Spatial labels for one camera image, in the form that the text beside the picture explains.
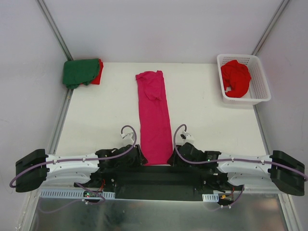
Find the pink t shirt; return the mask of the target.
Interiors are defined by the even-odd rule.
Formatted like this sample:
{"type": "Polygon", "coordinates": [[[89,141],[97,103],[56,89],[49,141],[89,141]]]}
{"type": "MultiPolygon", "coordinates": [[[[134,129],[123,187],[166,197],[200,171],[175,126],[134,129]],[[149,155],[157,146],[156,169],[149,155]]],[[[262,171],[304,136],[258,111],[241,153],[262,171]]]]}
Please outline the pink t shirt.
{"type": "Polygon", "coordinates": [[[173,153],[172,132],[163,72],[136,75],[141,151],[148,165],[165,165],[173,153]]]}

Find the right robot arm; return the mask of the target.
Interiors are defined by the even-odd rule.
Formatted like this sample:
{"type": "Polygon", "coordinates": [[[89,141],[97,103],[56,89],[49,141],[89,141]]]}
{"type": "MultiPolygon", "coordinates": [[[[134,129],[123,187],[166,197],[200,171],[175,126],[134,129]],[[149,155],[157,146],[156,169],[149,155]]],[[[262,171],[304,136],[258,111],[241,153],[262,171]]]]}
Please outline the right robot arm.
{"type": "Polygon", "coordinates": [[[176,146],[167,163],[173,167],[193,167],[215,177],[216,186],[227,190],[231,186],[276,186],[281,192],[305,194],[305,166],[283,151],[271,155],[240,156],[219,151],[201,151],[192,144],[176,146]]]}

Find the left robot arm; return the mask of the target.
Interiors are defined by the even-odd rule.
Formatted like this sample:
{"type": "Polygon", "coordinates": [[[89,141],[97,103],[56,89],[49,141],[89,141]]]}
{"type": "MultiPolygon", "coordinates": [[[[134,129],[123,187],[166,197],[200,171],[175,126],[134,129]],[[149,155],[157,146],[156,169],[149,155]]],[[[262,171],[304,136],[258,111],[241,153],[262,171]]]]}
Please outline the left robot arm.
{"type": "Polygon", "coordinates": [[[25,193],[40,186],[98,187],[102,181],[115,178],[113,172],[147,164],[139,145],[119,149],[100,149],[84,156],[60,157],[37,149],[15,163],[16,176],[11,186],[25,193]]]}

